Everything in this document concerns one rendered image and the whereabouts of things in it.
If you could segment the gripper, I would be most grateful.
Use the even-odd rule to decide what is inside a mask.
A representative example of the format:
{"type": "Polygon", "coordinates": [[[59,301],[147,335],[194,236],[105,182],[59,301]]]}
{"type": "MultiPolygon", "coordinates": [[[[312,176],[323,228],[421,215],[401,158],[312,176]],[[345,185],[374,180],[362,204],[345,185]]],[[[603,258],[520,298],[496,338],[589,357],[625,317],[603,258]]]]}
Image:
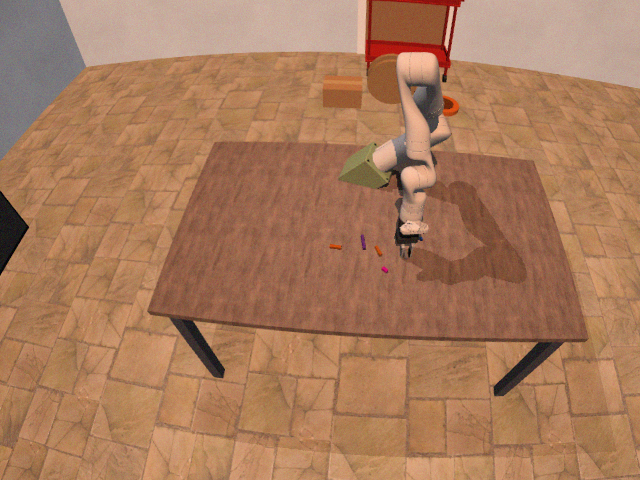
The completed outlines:
{"type": "Polygon", "coordinates": [[[403,259],[404,256],[404,244],[410,244],[408,250],[409,258],[412,257],[413,248],[415,248],[415,244],[418,242],[419,234],[427,233],[429,230],[429,226],[423,221],[424,209],[422,212],[417,214],[412,214],[404,210],[403,206],[401,206],[399,212],[399,221],[398,228],[396,229],[395,238],[398,244],[401,244],[400,249],[400,258],[403,259]],[[404,224],[405,223],[405,224],[404,224]]]}

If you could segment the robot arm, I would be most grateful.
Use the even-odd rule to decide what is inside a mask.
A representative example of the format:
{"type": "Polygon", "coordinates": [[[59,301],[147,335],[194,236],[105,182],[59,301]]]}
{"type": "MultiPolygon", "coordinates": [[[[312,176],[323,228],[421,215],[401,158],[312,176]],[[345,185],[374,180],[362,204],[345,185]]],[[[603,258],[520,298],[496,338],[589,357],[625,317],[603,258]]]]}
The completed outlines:
{"type": "Polygon", "coordinates": [[[382,172],[408,159],[422,162],[421,165],[404,168],[400,175],[402,206],[405,211],[417,214],[423,211],[426,202],[423,189],[433,187],[437,179],[431,147],[447,140],[451,131],[444,114],[441,114],[444,99],[437,57],[428,52],[400,53],[396,74],[405,133],[375,149],[378,151],[373,153],[372,158],[382,172]],[[413,97],[411,86],[418,87],[413,97]]]}

